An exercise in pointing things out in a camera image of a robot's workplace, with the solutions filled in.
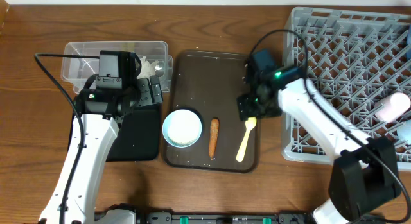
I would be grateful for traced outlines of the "white tissue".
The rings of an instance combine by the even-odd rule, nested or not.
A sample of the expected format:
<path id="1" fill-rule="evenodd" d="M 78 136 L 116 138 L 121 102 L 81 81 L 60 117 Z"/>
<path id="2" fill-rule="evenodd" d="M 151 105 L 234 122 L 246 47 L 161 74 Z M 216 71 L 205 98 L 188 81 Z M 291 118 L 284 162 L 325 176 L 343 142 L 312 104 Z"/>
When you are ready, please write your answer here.
<path id="1" fill-rule="evenodd" d="M 151 76 L 158 76 L 161 77 L 164 75 L 164 69 L 160 66 L 159 61 L 155 60 L 153 62 L 149 62 L 146 59 L 146 56 L 140 58 L 142 66 L 141 72 L 137 76 L 137 79 L 140 78 L 149 78 Z"/>

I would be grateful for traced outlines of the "pink plastic cup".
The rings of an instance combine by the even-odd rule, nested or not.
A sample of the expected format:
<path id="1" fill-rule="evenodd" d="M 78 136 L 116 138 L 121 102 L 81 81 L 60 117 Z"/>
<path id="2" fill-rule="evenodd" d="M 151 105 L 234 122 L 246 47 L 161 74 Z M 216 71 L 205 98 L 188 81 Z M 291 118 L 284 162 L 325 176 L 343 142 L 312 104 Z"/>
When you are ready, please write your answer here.
<path id="1" fill-rule="evenodd" d="M 380 108 L 375 116 L 380 121 L 391 123 L 410 108 L 410 98 L 402 92 L 395 92 L 377 102 L 375 106 Z"/>

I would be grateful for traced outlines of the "light blue plastic cup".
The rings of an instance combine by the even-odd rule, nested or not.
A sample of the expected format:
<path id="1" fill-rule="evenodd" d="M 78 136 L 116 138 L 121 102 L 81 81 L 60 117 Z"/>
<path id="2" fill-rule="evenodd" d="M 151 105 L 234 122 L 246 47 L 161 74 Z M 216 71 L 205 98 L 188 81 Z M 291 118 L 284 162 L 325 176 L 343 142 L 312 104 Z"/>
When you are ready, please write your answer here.
<path id="1" fill-rule="evenodd" d="M 411 120 L 405 121 L 402 126 L 397 129 L 397 136 L 400 141 L 405 141 L 406 144 L 411 142 Z"/>

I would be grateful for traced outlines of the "dark blue plate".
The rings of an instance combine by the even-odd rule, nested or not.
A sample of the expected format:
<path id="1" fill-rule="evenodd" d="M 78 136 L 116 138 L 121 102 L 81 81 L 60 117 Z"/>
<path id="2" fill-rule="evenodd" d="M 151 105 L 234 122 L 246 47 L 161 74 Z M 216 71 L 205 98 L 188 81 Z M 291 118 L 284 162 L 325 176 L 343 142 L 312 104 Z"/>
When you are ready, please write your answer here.
<path id="1" fill-rule="evenodd" d="M 411 33 L 410 33 L 410 31 L 408 32 L 408 35 L 407 35 L 407 45 L 409 47 L 411 46 Z M 411 59 L 411 49 L 409 49 L 407 51 L 406 56 L 407 56 L 407 60 Z"/>

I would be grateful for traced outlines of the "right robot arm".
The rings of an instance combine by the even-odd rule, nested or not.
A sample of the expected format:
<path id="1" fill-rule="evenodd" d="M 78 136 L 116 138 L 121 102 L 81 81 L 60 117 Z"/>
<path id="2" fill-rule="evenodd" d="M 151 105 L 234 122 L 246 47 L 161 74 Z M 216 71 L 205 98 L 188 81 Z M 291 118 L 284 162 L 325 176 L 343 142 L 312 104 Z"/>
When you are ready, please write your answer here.
<path id="1" fill-rule="evenodd" d="M 266 49 L 248 56 L 245 67 L 250 92 L 237 99 L 240 119 L 288 114 L 333 165 L 329 199 L 313 211 L 314 222 L 383 221 L 368 213 L 404 189 L 392 141 L 357 129 L 316 90 L 303 67 L 279 67 Z"/>

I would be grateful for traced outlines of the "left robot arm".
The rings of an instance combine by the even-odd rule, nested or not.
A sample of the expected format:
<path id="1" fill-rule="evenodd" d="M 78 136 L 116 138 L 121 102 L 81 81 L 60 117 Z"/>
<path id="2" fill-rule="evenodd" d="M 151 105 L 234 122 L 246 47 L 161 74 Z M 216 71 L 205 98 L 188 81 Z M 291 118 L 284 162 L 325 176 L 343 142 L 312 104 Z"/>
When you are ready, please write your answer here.
<path id="1" fill-rule="evenodd" d="M 74 122 L 60 178 L 39 223 L 142 223 L 132 205 L 113 205 L 100 218 L 94 212 L 107 161 L 149 161 L 159 154 L 159 106 L 138 108 L 117 123 L 98 114 Z"/>

